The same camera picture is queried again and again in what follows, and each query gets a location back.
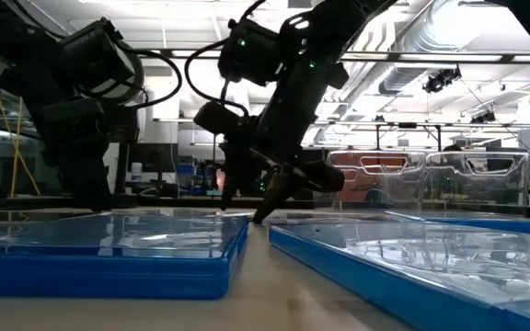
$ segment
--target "yellow cable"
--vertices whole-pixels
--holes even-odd
[[[14,147],[16,147],[17,157],[19,158],[19,161],[24,166],[24,170],[26,170],[26,173],[28,174],[29,180],[32,182],[32,185],[34,186],[34,189],[36,189],[36,193],[38,194],[38,196],[40,196],[40,190],[38,189],[38,185],[36,185],[36,180],[34,180],[34,177],[32,176],[32,173],[29,171],[28,166],[26,165],[26,161],[24,161],[24,157],[19,152],[18,143],[16,141],[14,141],[14,139],[13,139],[13,137],[11,135],[11,128],[9,127],[9,121],[7,120],[6,110],[4,108],[4,103],[1,100],[1,96],[0,96],[0,110],[1,110],[2,115],[4,116],[4,122],[6,123],[6,128],[7,128],[7,131],[9,132],[9,138],[13,142],[13,144],[15,145]]]
[[[16,195],[16,179],[17,179],[17,156],[19,155],[19,131],[22,123],[22,97],[19,98],[19,110],[17,111],[17,127],[16,127],[16,153],[14,154],[14,175],[11,179],[11,197],[14,198]]]

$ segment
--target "spotlight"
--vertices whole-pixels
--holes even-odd
[[[460,78],[459,66],[455,69],[443,69],[438,74],[430,74],[429,80],[422,86],[422,89],[427,93],[438,93]]]
[[[485,123],[492,123],[494,121],[496,121],[496,116],[494,116],[494,112],[487,111],[481,115],[474,116],[469,123],[470,124],[485,124]]]

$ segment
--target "workbench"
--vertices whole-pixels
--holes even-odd
[[[262,226],[235,277],[219,301],[0,298],[0,330],[410,330],[271,247]]]

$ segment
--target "black cable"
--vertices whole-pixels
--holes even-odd
[[[245,13],[243,14],[243,16],[240,18],[240,21],[239,22],[242,22],[243,20],[247,19],[247,17],[249,17],[251,14],[253,14],[253,12],[255,11],[255,9],[257,9],[259,6],[263,5],[267,0],[258,0],[258,1],[255,1],[253,3],[253,5],[251,5],[249,8],[247,8],[247,10],[245,11]]]
[[[147,57],[150,57],[150,58],[159,59],[159,60],[167,63],[171,67],[171,69],[173,70],[175,75],[177,76],[177,86],[175,86],[175,88],[173,89],[173,91],[171,91],[171,93],[169,93],[168,95],[166,95],[164,97],[161,97],[161,98],[158,98],[156,100],[153,100],[153,101],[144,102],[144,103],[142,103],[140,105],[136,105],[136,106],[131,106],[131,108],[140,109],[140,108],[151,107],[151,106],[160,104],[161,102],[165,102],[165,101],[171,99],[173,96],[175,96],[179,92],[179,90],[183,86],[183,77],[181,76],[181,71],[179,70],[177,65],[173,61],[171,61],[168,57],[166,57],[163,54],[155,53],[153,51],[134,50],[134,49],[125,47],[121,43],[120,40],[114,40],[114,43],[122,51],[129,52],[129,53],[136,54],[136,55],[144,55],[144,56],[147,56]]]
[[[131,88],[135,88],[136,90],[140,91],[140,92],[143,92],[144,94],[144,103],[147,103],[148,102],[148,92],[146,92],[146,89],[144,89],[144,87],[137,87],[137,86],[134,86],[134,84],[130,83],[130,82],[122,82],[121,83],[122,85],[125,85],[125,86],[128,86],[128,87],[131,87]]]
[[[222,92],[220,92],[220,103],[224,105],[224,102],[226,101],[226,93],[228,91],[228,85],[230,84],[229,80],[225,80],[225,85],[222,86]]]
[[[88,97],[94,97],[94,98],[103,98],[103,96],[107,95],[109,92],[115,90],[118,88],[123,82],[114,82],[112,85],[108,86],[107,88],[99,91],[99,92],[93,92],[93,91],[86,91],[81,86],[75,86],[75,89],[77,92],[81,93],[82,95],[88,96]]]
[[[52,32],[50,29],[44,27],[36,18],[34,18],[29,12],[28,10],[22,5],[19,3],[18,0],[11,0],[12,3],[14,3],[14,5],[17,7],[17,9],[22,13],[24,14],[24,16],[29,19],[30,21],[32,21],[34,24],[36,24],[39,28],[41,28],[42,30],[44,30],[46,33],[50,34],[51,36],[55,37],[55,38],[58,38],[58,39],[63,39],[65,38],[66,36],[63,36],[61,34],[58,34],[58,33],[55,33],[55,32]]]
[[[183,68],[183,72],[185,74],[185,79],[187,80],[188,84],[190,85],[191,89],[193,90],[193,92],[195,92],[198,96],[200,97],[203,97],[207,100],[210,100],[210,101],[213,101],[213,102],[218,102],[222,105],[228,105],[228,106],[232,106],[232,107],[236,107],[236,108],[239,108],[240,110],[243,111],[243,114],[248,117],[248,110],[243,106],[243,105],[240,105],[240,104],[237,104],[236,102],[232,102],[232,101],[228,101],[228,100],[222,100],[222,99],[218,99],[216,97],[211,97],[211,96],[208,96],[207,94],[203,93],[202,91],[200,91],[198,89],[198,87],[196,87],[193,82],[191,82],[191,78],[190,78],[190,65],[191,65],[191,62],[193,60],[195,60],[198,56],[202,55],[203,53],[207,52],[207,51],[211,51],[215,48],[218,48],[222,45],[224,45],[226,43],[226,40],[227,39],[224,39],[224,40],[220,40],[220,41],[217,41],[215,43],[213,43],[212,45],[208,45],[204,48],[201,48],[197,51],[195,51],[186,61],[185,61],[185,66]]]

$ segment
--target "cable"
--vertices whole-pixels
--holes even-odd
[[[193,82],[191,82],[191,78],[190,78],[190,65],[191,65],[191,62],[193,60],[195,60],[201,54],[203,54],[203,53],[205,53],[207,51],[211,51],[211,50],[213,50],[215,48],[218,48],[218,47],[224,45],[226,43],[226,41],[227,41],[227,39],[220,40],[220,41],[217,41],[217,42],[213,43],[212,45],[208,45],[208,46],[206,46],[204,48],[201,48],[201,49],[195,51],[185,62],[185,65],[184,65],[184,68],[183,68],[183,72],[185,74],[185,79],[188,82],[188,84],[190,85],[190,87],[193,90],[193,92],[195,92],[198,96],[203,97],[203,98],[205,98],[207,100],[210,100],[210,101],[213,101],[213,102],[220,103],[222,105],[228,105],[228,106],[239,108],[240,110],[243,111],[243,114],[245,115],[245,117],[248,117],[249,116],[248,115],[248,110],[245,108],[245,106],[237,104],[236,102],[232,102],[232,101],[228,101],[228,100],[221,100],[221,99],[218,99],[216,97],[208,96],[207,94],[205,94],[202,91],[200,91],[200,89],[198,89],[198,87],[196,87],[193,84]]]
[[[243,16],[240,18],[239,22],[242,22],[243,20],[247,19],[247,17],[249,17],[251,14],[253,14],[255,9],[257,9],[259,6],[263,5],[266,1],[267,0],[255,1],[253,3],[253,5],[251,5],[249,8],[247,8],[247,10],[245,11],[245,14],[243,14]]]
[[[19,130],[21,129],[22,123],[22,108],[23,98],[19,98],[19,106],[17,110],[17,127],[16,127],[16,152],[14,153],[14,170],[11,179],[11,197],[14,198],[16,195],[16,179],[17,179],[17,156],[19,155]]]
[[[181,192],[179,192],[179,174],[177,173],[177,165],[175,164],[175,160],[173,157],[173,145],[171,144],[169,150],[171,152],[171,164],[173,165],[173,171],[175,171],[175,185],[177,186],[177,199],[181,199]]]
[[[6,109],[4,108],[4,103],[1,100],[1,96],[0,96],[0,110],[1,110],[1,113],[2,113],[2,115],[4,117],[4,122],[6,123],[7,131],[9,132],[9,138],[13,142],[13,144],[15,145],[14,147],[16,147],[18,149],[16,141],[14,141],[12,139],[12,137],[11,137],[11,128],[9,127],[9,121],[7,120]],[[20,152],[17,153],[17,157],[19,158],[19,161],[24,166],[24,170],[26,170],[26,173],[28,174],[29,180],[32,182],[32,185],[34,186],[34,189],[36,190],[36,193],[38,194],[38,196],[40,196],[40,190],[38,189],[38,185],[36,185],[36,180],[34,180],[34,177],[32,176],[32,173],[29,171],[28,165],[26,165],[26,161],[24,160],[24,157],[22,156],[22,154]]]
[[[75,86],[75,89],[77,90],[77,92],[81,93],[82,95],[85,95],[85,96],[88,96],[88,97],[94,97],[94,98],[103,98],[103,96],[107,95],[109,92],[115,90],[116,88],[118,88],[120,85],[125,85],[124,84],[125,82],[114,82],[113,84],[111,84],[109,87],[99,91],[99,92],[93,92],[91,90],[89,91],[86,91],[85,89],[83,89],[81,86]]]
[[[120,84],[124,85],[124,86],[128,86],[128,87],[131,87],[131,88],[135,88],[136,90],[140,91],[140,92],[143,92],[144,94],[144,103],[147,103],[148,102],[148,92],[146,92],[146,89],[144,89],[144,87],[137,87],[137,86],[134,86],[133,83],[130,83],[130,82],[121,82]]]
[[[16,5],[17,9],[22,13],[24,14],[24,16],[29,19],[30,21],[32,21],[34,24],[36,24],[40,29],[44,30],[46,33],[50,34],[51,36],[55,37],[55,38],[58,38],[58,39],[63,39],[65,38],[66,36],[63,36],[61,34],[58,34],[58,33],[55,33],[55,32],[52,32],[50,29],[44,27],[36,18],[34,18],[34,16],[32,16],[28,10],[22,5],[19,3],[18,0],[11,0],[12,3],[14,3],[14,5]]]
[[[125,47],[121,43],[120,40],[114,40],[114,41],[115,41],[115,44],[118,46],[118,48],[121,49],[122,51],[126,51],[126,52],[129,52],[129,53],[132,53],[132,54],[136,54],[136,55],[144,55],[144,56],[147,56],[147,57],[150,57],[150,58],[154,58],[154,59],[159,59],[159,60],[165,62],[166,64],[168,64],[171,67],[171,69],[173,70],[173,72],[177,76],[177,86],[175,86],[175,88],[173,89],[173,91],[171,91],[171,93],[169,93],[168,95],[166,95],[164,97],[161,97],[161,98],[158,98],[156,100],[153,100],[153,101],[148,101],[148,102],[144,102],[144,103],[142,103],[140,105],[131,106],[131,108],[140,109],[140,108],[151,107],[151,106],[160,104],[161,102],[165,102],[165,101],[171,99],[173,96],[175,96],[179,92],[179,90],[183,86],[183,77],[181,76],[181,71],[179,70],[177,65],[173,61],[171,61],[168,57],[166,57],[163,54],[155,53],[153,51],[144,51],[144,50],[130,49],[130,48]]]
[[[222,86],[222,91],[220,92],[220,103],[224,104],[226,101],[226,93],[228,92],[228,85],[230,84],[229,80],[225,80],[225,85]]]

